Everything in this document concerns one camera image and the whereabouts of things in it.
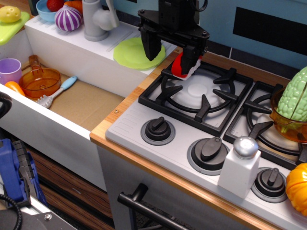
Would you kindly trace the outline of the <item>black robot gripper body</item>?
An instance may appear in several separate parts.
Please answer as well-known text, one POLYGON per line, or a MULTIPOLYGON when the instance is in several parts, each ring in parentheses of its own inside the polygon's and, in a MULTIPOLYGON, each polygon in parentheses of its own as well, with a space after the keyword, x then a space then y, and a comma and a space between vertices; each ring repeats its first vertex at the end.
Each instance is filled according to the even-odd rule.
POLYGON ((189 42, 198 44, 209 38, 209 33, 194 21, 193 12, 188 10, 145 10, 138 11, 140 17, 139 31, 142 26, 158 32, 161 41, 184 47, 189 42))

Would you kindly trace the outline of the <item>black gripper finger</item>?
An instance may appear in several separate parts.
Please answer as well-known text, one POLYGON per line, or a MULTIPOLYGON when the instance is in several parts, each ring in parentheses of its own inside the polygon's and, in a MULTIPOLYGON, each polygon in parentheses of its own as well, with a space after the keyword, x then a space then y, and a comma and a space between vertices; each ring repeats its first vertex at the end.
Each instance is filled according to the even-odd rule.
POLYGON ((152 61, 161 51, 161 38, 156 30, 142 26, 140 28, 141 39, 146 57, 152 61))
POLYGON ((181 75, 192 75, 201 64, 201 59, 206 53, 207 46, 187 45, 183 48, 180 61, 181 75))

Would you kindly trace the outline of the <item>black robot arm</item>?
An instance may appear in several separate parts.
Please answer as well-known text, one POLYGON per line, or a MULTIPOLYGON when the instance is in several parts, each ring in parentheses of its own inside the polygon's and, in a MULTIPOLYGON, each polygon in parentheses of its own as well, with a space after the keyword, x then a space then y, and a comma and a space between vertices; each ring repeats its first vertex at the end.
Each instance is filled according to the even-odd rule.
POLYGON ((160 0, 158 10, 139 10, 139 31, 146 57, 152 61, 164 40, 183 49, 174 60, 171 73, 186 80, 200 66, 210 35, 195 21, 196 12, 205 10, 204 1, 197 8, 195 0, 160 0))

